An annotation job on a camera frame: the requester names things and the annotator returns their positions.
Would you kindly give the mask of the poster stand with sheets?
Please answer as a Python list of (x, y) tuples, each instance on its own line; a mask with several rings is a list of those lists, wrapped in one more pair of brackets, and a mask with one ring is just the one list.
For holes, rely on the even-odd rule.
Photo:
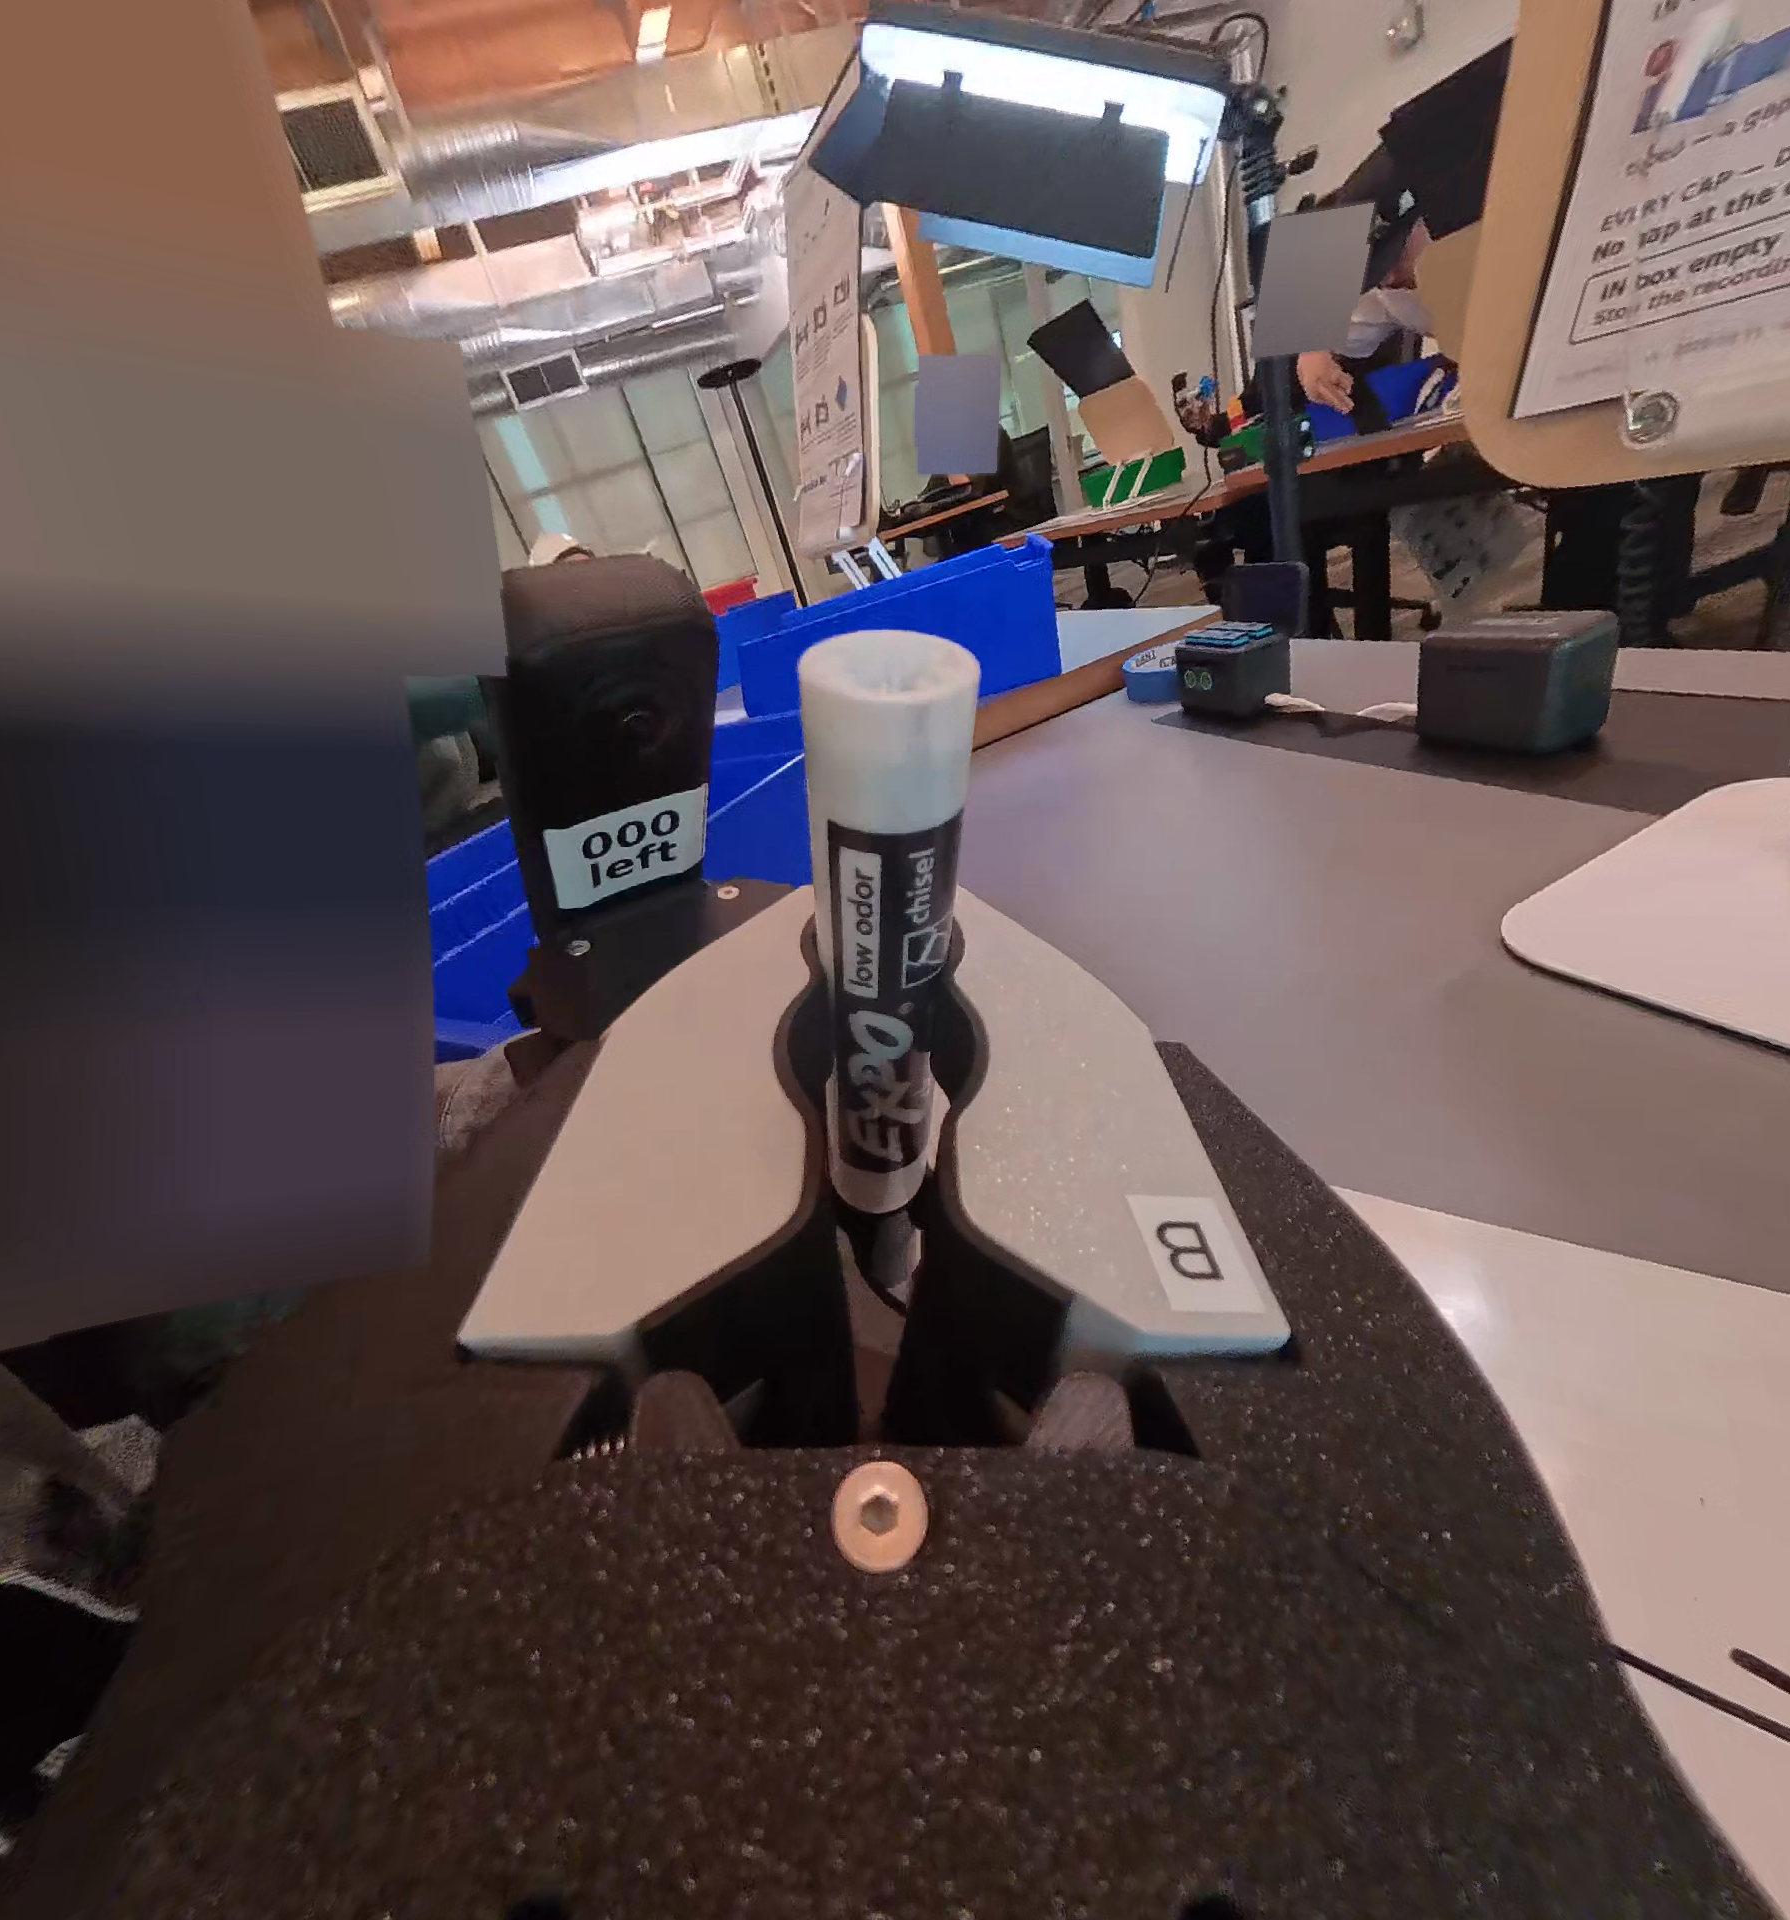
[(826, 558), (869, 528), (860, 206), (800, 159), (785, 182), (785, 218), (796, 553)]

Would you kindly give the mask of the small white whiteboard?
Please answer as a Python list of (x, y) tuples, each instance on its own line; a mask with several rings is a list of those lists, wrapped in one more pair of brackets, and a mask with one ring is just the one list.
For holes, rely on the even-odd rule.
[(1341, 1189), (1538, 1467), (1620, 1677), (1790, 1916), (1790, 1294)]

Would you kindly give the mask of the black light stand pole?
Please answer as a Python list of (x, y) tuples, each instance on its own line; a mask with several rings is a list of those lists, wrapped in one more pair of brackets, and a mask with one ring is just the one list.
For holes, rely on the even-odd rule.
[[(1251, 73), (1241, 79), (1243, 55), (1234, 52), (1232, 93), (1224, 115), (1224, 141), (1237, 162), (1237, 192), (1243, 211), (1249, 290), (1261, 297), (1267, 264), (1267, 236), (1274, 218), (1274, 203), (1288, 168), (1278, 159), (1274, 141), (1283, 128), (1282, 98), (1267, 85), (1269, 24), (1261, 13), (1237, 16), (1237, 34), (1254, 34), (1259, 46), (1251, 52)], [(1304, 441), (1297, 420), (1297, 382), (1291, 354), (1269, 354), (1263, 346), (1263, 324), (1251, 332), (1254, 385), (1265, 418), (1265, 476), (1267, 513), (1270, 530), (1270, 557), (1278, 563), (1304, 563), (1299, 531), (1297, 468)]]

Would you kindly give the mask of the white metal stand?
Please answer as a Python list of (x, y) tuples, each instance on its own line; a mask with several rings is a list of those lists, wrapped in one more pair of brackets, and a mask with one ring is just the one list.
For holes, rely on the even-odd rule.
[(1716, 788), (1520, 900), (1518, 960), (1790, 1053), (1790, 783)]

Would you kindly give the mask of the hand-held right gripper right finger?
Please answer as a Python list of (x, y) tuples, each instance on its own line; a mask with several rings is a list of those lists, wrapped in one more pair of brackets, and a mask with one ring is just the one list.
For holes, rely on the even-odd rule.
[(903, 1439), (1016, 1443), (1059, 1384), (1289, 1357), (1265, 1260), (1146, 1021), (973, 895), (903, 1331)]

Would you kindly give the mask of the black desk mat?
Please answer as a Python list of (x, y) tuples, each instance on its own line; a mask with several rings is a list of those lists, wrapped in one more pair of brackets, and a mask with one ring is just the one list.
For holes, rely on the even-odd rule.
[(1269, 709), (1243, 722), (1162, 707), (1158, 725), (1413, 776), (1554, 794), (1659, 819), (1700, 794), (1790, 776), (1790, 704), (1618, 690), (1593, 741), (1556, 755), (1424, 741), (1408, 724)]

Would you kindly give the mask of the dark upright device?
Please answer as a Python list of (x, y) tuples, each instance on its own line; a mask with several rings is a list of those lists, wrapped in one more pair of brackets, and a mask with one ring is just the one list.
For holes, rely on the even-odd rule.
[(1224, 621), (1288, 636), (1307, 635), (1309, 598), (1309, 568), (1302, 561), (1234, 563), (1219, 587)]

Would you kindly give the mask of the wooden board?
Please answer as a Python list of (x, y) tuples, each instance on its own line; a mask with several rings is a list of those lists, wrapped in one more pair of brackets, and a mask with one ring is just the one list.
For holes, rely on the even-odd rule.
[(1483, 458), (1532, 488), (1788, 463), (1790, 433), (1719, 449), (1628, 444), (1628, 403), (1517, 418), (1531, 325), (1586, 117), (1604, 4), (1525, 4), (1503, 90), (1486, 212), (1457, 351), (1467, 428)]

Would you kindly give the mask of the background wooden table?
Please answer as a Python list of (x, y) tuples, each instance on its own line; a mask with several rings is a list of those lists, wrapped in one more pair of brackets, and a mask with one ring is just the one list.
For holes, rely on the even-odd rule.
[[(1395, 428), (1320, 446), (1296, 465), (1296, 528), (1354, 522), (1402, 507), (1497, 492), (1502, 476), (1478, 453), (1459, 411), (1437, 411)], [(1123, 564), (1193, 564), (1217, 528), (1254, 498), (1267, 498), (1267, 465), (1249, 465), (1201, 483), (1123, 502), (1054, 515), (1028, 530), (1000, 531), (996, 546), (1044, 541), (1056, 571), (1084, 577), (1081, 605), (1137, 605), (1113, 571)]]

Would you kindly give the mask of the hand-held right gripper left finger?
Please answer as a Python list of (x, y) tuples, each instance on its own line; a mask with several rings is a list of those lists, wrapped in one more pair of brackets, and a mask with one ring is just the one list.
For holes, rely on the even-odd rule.
[(815, 898), (649, 986), (596, 1046), (459, 1326), (467, 1357), (691, 1376), (763, 1446), (856, 1439), (856, 1343), (811, 1084)]

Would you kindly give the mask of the black and brown flag panel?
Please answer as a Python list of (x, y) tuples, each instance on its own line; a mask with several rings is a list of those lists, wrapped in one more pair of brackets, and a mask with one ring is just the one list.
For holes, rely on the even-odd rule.
[(1108, 462), (1180, 449), (1171, 411), (1133, 368), (1093, 302), (1080, 300), (1036, 325), (1028, 346), (1075, 395), (1080, 418)]

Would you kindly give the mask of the black dry-erase marker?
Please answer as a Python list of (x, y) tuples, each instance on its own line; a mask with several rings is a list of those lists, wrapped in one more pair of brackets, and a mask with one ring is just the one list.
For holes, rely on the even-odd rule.
[(796, 664), (815, 943), (827, 988), (830, 1180), (862, 1285), (906, 1315), (922, 1260), (932, 1048), (956, 958), (980, 665), (918, 630)]

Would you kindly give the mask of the black battery charger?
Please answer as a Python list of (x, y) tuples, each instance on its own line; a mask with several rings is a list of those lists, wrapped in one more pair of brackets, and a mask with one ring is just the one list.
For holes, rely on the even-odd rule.
[(1173, 644), (1184, 714), (1246, 722), (1294, 694), (1291, 636), (1263, 623), (1202, 623)]

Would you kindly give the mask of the dark grey cube box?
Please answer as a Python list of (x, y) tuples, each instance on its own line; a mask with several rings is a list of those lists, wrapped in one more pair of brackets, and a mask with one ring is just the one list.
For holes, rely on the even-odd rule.
[(1413, 730), (1437, 747), (1522, 756), (1593, 742), (1609, 716), (1620, 635), (1607, 610), (1446, 625), (1419, 644)]

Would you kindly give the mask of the wood-edged table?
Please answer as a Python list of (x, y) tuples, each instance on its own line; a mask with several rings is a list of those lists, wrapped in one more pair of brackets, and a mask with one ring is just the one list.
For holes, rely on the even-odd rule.
[(986, 698), (978, 709), (973, 749), (985, 751), (1080, 707), (1123, 694), (1126, 659), (1149, 647), (1173, 644), (1217, 617), (1219, 610), (1210, 605), (1059, 612), (1056, 638), (1062, 673)]

